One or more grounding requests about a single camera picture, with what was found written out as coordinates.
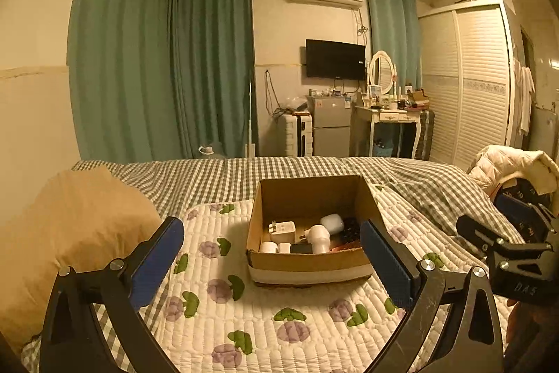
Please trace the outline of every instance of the green curtain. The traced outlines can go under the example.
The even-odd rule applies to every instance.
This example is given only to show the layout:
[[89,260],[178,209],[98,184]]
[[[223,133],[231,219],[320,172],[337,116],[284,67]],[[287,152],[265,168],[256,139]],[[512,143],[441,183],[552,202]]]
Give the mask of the green curtain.
[[421,31],[415,0],[367,0],[372,51],[386,51],[398,72],[398,85],[421,87]]
[[67,59],[82,159],[184,157],[167,17],[168,0],[73,0]]
[[172,71],[186,157],[244,156],[254,68],[251,0],[170,0]]

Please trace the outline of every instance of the white jacket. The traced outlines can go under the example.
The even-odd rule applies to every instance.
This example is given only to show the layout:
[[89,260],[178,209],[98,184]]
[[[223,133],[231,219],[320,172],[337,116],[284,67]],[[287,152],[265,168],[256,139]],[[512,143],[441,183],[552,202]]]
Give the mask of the white jacket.
[[508,180],[526,179],[538,194],[551,193],[551,210],[559,214],[559,166],[544,151],[487,146],[477,153],[468,175],[491,200]]

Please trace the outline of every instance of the plastic bag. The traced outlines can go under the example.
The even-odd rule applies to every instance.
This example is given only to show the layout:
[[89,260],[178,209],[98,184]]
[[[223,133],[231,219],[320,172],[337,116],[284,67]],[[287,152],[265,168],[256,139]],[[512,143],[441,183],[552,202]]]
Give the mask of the plastic bag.
[[307,104],[306,97],[289,97],[286,98],[285,101],[283,102],[282,108],[297,111],[299,108],[307,109],[306,104]]

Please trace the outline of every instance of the pillow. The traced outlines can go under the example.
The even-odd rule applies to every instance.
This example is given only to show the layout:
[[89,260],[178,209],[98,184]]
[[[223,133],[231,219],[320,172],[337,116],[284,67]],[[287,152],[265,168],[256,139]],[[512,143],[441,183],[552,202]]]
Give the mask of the pillow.
[[0,332],[19,353],[43,328],[62,266],[102,269],[161,224],[153,204],[104,167],[64,171],[32,205],[0,225]]

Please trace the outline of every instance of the blue gripper pad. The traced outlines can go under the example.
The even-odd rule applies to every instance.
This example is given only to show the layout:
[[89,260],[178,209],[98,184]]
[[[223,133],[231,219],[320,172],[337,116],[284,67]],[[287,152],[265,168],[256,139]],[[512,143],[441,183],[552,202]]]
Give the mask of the blue gripper pad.
[[168,217],[165,223],[168,225],[163,230],[158,229],[145,243],[149,249],[146,250],[139,267],[132,273],[130,303],[136,311],[152,301],[184,242],[184,226],[181,220]]
[[[407,247],[403,244],[393,242],[407,250]],[[406,310],[411,309],[418,286],[387,242],[369,221],[364,221],[361,224],[361,247],[386,291],[388,291],[394,305]],[[407,250],[407,254],[412,256],[414,263],[417,263],[409,250]]]

